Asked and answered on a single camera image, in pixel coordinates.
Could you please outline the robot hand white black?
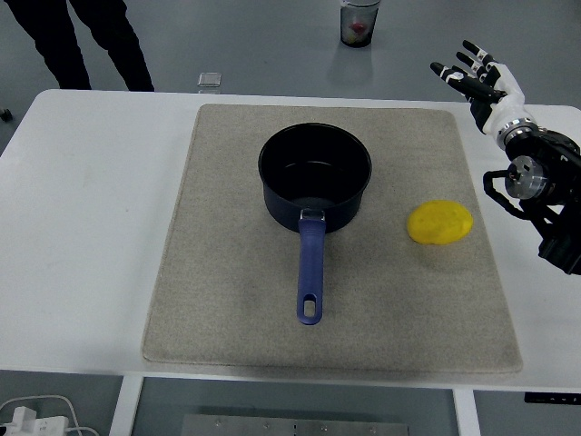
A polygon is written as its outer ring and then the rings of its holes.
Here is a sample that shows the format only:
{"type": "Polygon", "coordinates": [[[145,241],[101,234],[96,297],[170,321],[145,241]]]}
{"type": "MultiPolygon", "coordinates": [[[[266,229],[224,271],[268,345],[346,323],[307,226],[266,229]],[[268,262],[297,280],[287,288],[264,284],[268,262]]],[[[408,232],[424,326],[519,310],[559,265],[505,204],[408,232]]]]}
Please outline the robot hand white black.
{"type": "Polygon", "coordinates": [[[466,98],[478,130],[496,136],[506,124],[527,118],[524,93],[508,67],[468,40],[462,46],[456,53],[462,67],[433,62],[430,69],[466,98]]]}

